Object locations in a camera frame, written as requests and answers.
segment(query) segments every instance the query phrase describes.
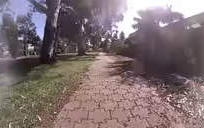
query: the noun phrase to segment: paved path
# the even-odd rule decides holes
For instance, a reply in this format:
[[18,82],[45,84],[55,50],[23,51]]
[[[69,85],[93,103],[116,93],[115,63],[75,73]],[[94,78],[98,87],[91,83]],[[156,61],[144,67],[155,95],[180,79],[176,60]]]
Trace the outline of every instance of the paved path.
[[184,128],[180,114],[153,88],[125,85],[120,76],[111,76],[113,62],[112,56],[97,57],[54,128]]

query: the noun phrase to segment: green grass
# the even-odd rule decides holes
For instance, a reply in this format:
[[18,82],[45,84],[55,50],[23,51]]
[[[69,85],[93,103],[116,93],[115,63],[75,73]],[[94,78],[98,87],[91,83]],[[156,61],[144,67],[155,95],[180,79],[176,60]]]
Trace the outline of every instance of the green grass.
[[23,81],[7,88],[0,104],[0,128],[50,127],[94,59],[72,57],[32,69]]

